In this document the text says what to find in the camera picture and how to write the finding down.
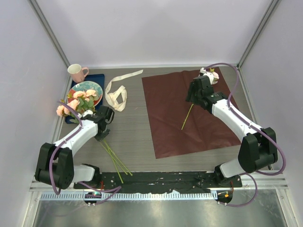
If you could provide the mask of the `cream ribbon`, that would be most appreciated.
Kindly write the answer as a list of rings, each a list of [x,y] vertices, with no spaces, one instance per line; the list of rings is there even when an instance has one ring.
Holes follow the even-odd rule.
[[[118,112],[122,112],[126,107],[127,102],[127,90],[125,86],[121,85],[116,91],[110,92],[112,83],[121,81],[130,77],[134,77],[143,73],[143,70],[139,70],[133,73],[124,74],[111,79],[104,90],[104,98],[107,103]]]

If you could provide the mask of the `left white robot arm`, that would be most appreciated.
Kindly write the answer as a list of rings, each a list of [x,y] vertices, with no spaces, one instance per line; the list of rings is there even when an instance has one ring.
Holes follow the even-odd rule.
[[[107,126],[115,112],[100,106],[96,113],[85,111],[78,114],[78,126],[55,143],[44,143],[39,152],[35,179],[52,186],[55,194],[67,189],[72,183],[85,183],[95,189],[100,185],[100,169],[90,164],[74,165],[73,158],[91,138],[101,142],[110,132]]]

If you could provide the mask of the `pink ceramic mug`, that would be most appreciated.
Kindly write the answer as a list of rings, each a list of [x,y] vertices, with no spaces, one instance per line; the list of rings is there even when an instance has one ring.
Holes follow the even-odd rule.
[[[89,74],[87,67],[81,67],[79,64],[72,64],[67,68],[69,75],[75,83],[81,83]]]

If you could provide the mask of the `pink fake flower bouquet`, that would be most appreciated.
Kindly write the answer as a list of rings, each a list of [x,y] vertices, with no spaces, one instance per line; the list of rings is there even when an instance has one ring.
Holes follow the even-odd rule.
[[[98,97],[98,94],[93,89],[89,89],[86,92],[78,91],[73,94],[73,100],[71,102],[67,104],[62,103],[57,108],[57,113],[62,116],[73,114],[75,119],[79,122],[79,125],[74,130],[55,143],[57,148],[68,148],[71,150],[72,156],[74,156],[88,140],[95,137],[98,131],[97,125],[94,123],[94,115],[97,112],[93,111],[95,97]],[[85,120],[81,120],[80,118],[86,110],[92,110],[94,114]],[[119,166],[126,175],[132,175],[129,169],[110,148],[105,139],[100,141],[100,144],[111,156],[115,168]]]

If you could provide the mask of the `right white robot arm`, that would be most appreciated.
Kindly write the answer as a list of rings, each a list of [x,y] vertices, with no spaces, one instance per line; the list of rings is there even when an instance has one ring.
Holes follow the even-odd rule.
[[[276,133],[262,128],[237,110],[222,92],[215,92],[208,76],[198,76],[189,85],[187,102],[202,107],[220,119],[241,142],[236,159],[214,169],[214,182],[226,186],[234,177],[253,173],[278,160]]]

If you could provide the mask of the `red and teal plate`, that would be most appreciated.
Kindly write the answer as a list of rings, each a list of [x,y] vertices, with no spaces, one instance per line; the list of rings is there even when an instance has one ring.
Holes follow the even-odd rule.
[[[89,89],[95,90],[96,93],[98,94],[98,98],[94,99],[94,106],[97,106],[102,101],[103,89],[102,89],[101,85],[99,85],[93,81],[83,81],[81,83],[78,83],[78,84],[72,86],[67,95],[68,103],[73,100],[73,94],[75,92],[78,92],[78,91],[86,92]]]

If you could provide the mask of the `single pink fake flower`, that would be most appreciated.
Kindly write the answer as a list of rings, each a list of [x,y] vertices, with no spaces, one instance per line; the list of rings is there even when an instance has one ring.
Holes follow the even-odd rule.
[[[219,74],[218,74],[217,72],[215,72],[214,68],[210,68],[210,69],[209,69],[209,72],[213,75],[212,85],[214,85],[214,84],[216,84],[216,83],[218,82],[218,80],[219,80]],[[186,115],[186,117],[185,117],[185,119],[184,119],[184,121],[183,121],[181,130],[184,129],[185,124],[186,124],[186,122],[187,122],[187,119],[188,119],[188,117],[189,117],[189,115],[190,115],[190,112],[191,112],[193,106],[194,106],[194,105],[191,104],[191,106],[190,106],[190,108],[189,108],[189,110],[188,110],[188,112],[187,112],[187,115]]]

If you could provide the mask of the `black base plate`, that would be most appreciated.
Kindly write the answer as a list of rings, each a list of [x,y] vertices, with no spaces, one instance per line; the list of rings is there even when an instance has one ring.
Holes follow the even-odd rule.
[[[211,188],[241,188],[242,182],[236,176],[231,181],[218,183],[215,174],[206,171],[134,172],[132,175],[103,172],[97,182],[90,186],[105,190],[121,186],[120,193],[163,194],[175,190],[185,194],[210,192]]]

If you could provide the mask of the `perforated metal rail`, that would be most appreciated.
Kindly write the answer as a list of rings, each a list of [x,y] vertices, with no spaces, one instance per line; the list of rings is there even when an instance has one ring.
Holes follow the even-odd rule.
[[[110,198],[111,201],[166,201],[166,200],[216,200],[217,191],[204,193],[181,194],[177,191],[163,194],[142,194],[142,193],[110,193],[98,194],[93,191],[67,191],[56,195],[53,192],[43,192],[40,196],[41,201],[100,201]]]

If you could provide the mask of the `red wrapping paper sheet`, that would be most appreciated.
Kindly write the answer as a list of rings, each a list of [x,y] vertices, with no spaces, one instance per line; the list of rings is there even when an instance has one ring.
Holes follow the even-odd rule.
[[[157,159],[240,145],[237,136],[218,118],[194,105],[187,91],[199,70],[184,70],[142,79],[145,102]]]

